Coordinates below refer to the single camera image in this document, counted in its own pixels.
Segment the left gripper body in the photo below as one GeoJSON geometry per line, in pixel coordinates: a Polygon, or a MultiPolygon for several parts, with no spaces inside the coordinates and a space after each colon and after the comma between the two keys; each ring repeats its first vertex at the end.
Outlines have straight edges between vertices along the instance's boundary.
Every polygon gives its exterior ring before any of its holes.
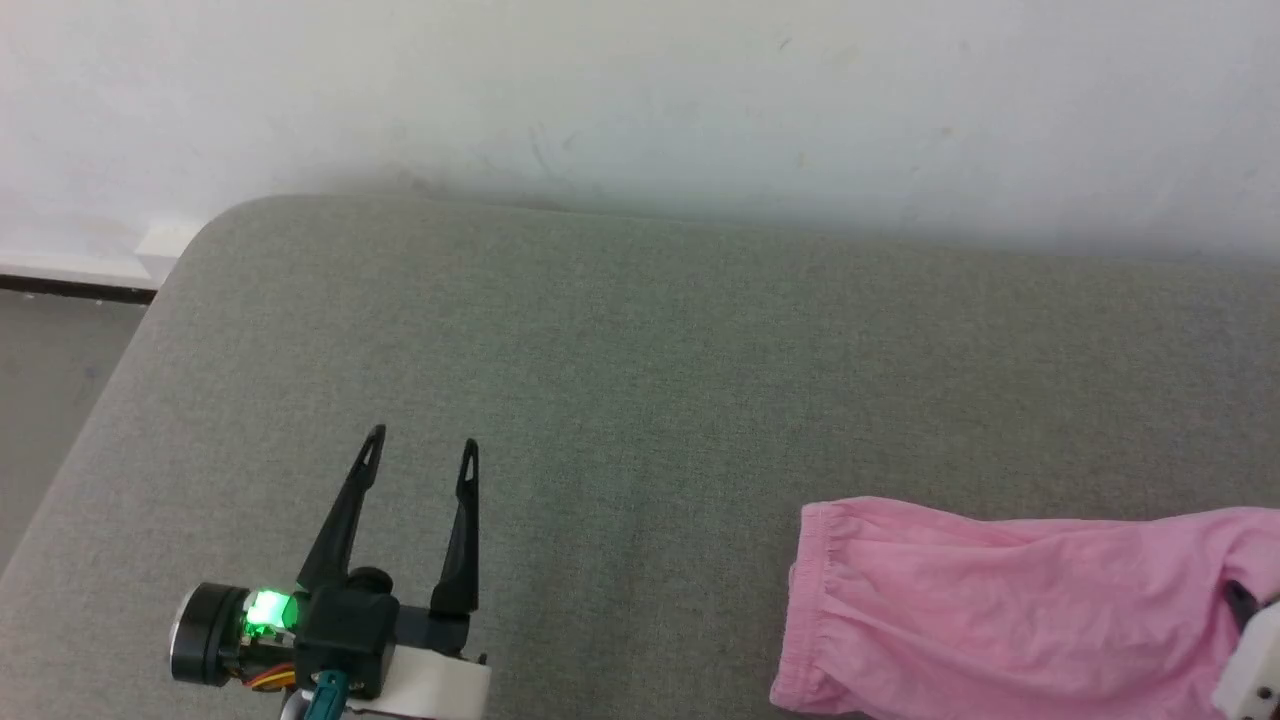
{"type": "Polygon", "coordinates": [[[465,656],[477,589],[475,570],[443,571],[415,607],[372,568],[316,594],[204,583],[172,625],[169,670],[188,684],[283,693],[282,720],[305,720],[315,701],[315,720],[483,720],[492,671],[465,656]]]}

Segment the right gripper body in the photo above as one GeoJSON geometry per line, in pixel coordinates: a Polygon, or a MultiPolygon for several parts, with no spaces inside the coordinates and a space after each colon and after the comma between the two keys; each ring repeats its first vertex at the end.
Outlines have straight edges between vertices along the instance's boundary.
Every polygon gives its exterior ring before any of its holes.
{"type": "Polygon", "coordinates": [[[1212,705],[1225,720],[1280,720],[1280,600],[1244,625],[1212,705]]]}

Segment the pink garment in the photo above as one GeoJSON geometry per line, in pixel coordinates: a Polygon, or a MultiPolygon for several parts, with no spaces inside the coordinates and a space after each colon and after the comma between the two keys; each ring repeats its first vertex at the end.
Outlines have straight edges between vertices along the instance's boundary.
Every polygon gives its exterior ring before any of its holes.
{"type": "Polygon", "coordinates": [[[1225,720],[1226,582],[1280,594],[1280,509],[983,521],[809,503],[769,698],[874,720],[1225,720]]]}

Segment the grey fabric sofa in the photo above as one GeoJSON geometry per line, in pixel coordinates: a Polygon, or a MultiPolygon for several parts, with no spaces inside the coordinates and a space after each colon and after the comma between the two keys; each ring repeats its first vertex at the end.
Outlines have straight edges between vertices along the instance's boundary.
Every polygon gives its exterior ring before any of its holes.
{"type": "Polygon", "coordinates": [[[800,509],[1280,506],[1280,265],[1020,256],[273,197],[166,278],[0,575],[0,720],[264,720],[175,683],[200,582],[292,585],[388,428],[355,565],[428,602],[481,450],[493,717],[773,717],[800,509]]]}

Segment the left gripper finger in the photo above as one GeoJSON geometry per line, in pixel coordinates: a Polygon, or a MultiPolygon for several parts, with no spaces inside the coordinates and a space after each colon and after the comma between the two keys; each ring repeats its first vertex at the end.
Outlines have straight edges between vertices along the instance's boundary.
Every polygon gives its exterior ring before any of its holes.
{"type": "Polygon", "coordinates": [[[445,561],[430,601],[430,611],[470,616],[479,606],[479,459],[476,439],[467,438],[454,497],[454,514],[445,561]]]}
{"type": "Polygon", "coordinates": [[[385,438],[385,425],[375,425],[365,438],[300,569],[300,591],[346,583],[364,500],[376,479],[385,438]]]}

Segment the white wall baseboard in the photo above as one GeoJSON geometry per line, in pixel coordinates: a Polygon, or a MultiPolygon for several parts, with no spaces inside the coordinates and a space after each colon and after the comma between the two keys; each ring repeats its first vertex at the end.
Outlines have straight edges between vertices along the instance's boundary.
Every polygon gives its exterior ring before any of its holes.
{"type": "Polygon", "coordinates": [[[157,291],[202,228],[173,219],[129,225],[95,217],[0,217],[0,275],[157,291]]]}

